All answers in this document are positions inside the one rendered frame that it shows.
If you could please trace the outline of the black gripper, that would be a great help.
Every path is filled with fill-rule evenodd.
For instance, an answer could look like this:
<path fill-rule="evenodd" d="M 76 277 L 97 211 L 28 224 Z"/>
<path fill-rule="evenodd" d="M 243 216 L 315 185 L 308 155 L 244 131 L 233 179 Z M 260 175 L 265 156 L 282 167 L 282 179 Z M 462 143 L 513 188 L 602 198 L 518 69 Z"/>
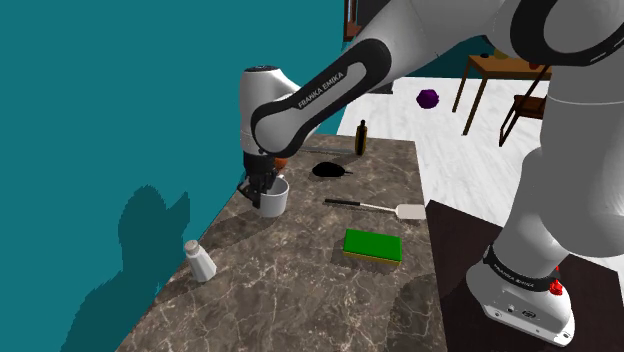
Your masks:
<path fill-rule="evenodd" d="M 237 190 L 259 209 L 262 191 L 270 189 L 276 179 L 274 157 L 244 152 L 243 161 L 246 180 L 237 186 Z"/>

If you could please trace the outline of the white cup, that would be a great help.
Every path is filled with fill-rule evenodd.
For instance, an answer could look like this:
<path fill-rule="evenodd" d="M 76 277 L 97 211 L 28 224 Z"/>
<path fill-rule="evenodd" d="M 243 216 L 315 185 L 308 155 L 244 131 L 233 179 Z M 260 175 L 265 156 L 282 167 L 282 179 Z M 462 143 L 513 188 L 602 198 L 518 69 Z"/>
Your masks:
<path fill-rule="evenodd" d="M 259 214 L 265 218 L 282 215 L 287 206 L 290 186 L 283 175 L 278 175 L 270 189 L 261 194 Z"/>

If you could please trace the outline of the black pan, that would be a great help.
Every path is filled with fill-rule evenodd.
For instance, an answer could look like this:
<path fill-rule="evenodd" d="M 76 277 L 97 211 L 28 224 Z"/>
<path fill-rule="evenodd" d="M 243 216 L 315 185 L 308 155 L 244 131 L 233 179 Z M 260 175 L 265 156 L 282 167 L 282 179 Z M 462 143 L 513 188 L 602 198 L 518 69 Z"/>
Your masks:
<path fill-rule="evenodd" d="M 322 178 L 339 178 L 345 174 L 351 174 L 351 171 L 333 162 L 320 162 L 313 167 L 312 173 Z"/>

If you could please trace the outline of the white salt shaker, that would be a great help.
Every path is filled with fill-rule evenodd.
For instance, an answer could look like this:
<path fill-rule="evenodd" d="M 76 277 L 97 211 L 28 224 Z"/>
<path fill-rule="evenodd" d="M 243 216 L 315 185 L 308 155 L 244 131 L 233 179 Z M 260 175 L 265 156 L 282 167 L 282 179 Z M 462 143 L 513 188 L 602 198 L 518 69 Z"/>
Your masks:
<path fill-rule="evenodd" d="M 184 250 L 192 276 L 197 282 L 207 282 L 216 275 L 216 264 L 197 240 L 187 241 Z"/>

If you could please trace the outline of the green and yellow sponge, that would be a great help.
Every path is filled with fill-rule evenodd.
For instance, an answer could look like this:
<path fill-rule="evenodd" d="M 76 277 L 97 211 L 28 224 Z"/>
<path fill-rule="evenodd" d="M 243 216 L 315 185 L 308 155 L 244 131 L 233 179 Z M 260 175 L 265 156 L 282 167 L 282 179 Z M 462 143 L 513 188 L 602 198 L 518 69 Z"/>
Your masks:
<path fill-rule="evenodd" d="M 399 265 L 402 262 L 402 240 L 397 236 L 347 229 L 343 241 L 343 253 L 357 258 Z"/>

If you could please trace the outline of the purple ball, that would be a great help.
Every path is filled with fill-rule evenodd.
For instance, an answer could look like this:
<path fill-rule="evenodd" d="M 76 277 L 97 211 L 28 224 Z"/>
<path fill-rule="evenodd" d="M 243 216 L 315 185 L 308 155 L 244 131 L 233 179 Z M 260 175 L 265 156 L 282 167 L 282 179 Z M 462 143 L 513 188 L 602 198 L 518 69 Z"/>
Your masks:
<path fill-rule="evenodd" d="M 418 105 L 423 109 L 435 108 L 439 103 L 439 95 L 434 89 L 423 89 L 416 97 Z"/>

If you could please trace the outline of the brown wooden table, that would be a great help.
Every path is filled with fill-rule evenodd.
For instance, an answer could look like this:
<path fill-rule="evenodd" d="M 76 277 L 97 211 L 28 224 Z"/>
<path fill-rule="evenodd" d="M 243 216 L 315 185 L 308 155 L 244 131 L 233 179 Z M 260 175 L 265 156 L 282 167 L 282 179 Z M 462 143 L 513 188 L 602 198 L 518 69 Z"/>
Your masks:
<path fill-rule="evenodd" d="M 511 79 L 511 80 L 532 80 L 532 88 L 535 88 L 540 81 L 549 80 L 552 69 L 544 65 L 537 65 L 535 68 L 530 67 L 530 63 L 520 58 L 504 58 L 499 59 L 494 56 L 487 58 L 481 55 L 469 55 L 460 85 L 452 107 L 452 112 L 456 112 L 463 89 L 468 78 L 470 69 L 475 69 L 481 76 L 481 83 L 477 90 L 470 113 L 466 120 L 462 134 L 467 135 L 472 122 L 474 120 L 477 108 L 484 93 L 486 84 L 489 79 Z"/>

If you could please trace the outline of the brown wooden chair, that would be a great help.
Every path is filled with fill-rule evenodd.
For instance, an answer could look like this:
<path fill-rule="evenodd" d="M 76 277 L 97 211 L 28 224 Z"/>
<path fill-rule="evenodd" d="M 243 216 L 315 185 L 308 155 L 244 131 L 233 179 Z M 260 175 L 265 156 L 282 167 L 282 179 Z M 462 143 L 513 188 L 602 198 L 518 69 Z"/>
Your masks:
<path fill-rule="evenodd" d="M 507 116 L 504 119 L 503 124 L 499 130 L 498 146 L 502 147 L 507 138 L 509 137 L 513 127 L 521 117 L 542 120 L 545 110 L 545 97 L 536 97 L 532 93 L 536 89 L 537 85 L 550 75 L 550 66 L 545 65 L 539 72 L 537 77 L 533 80 L 531 86 L 523 95 L 515 95 L 514 101 L 509 109 Z"/>

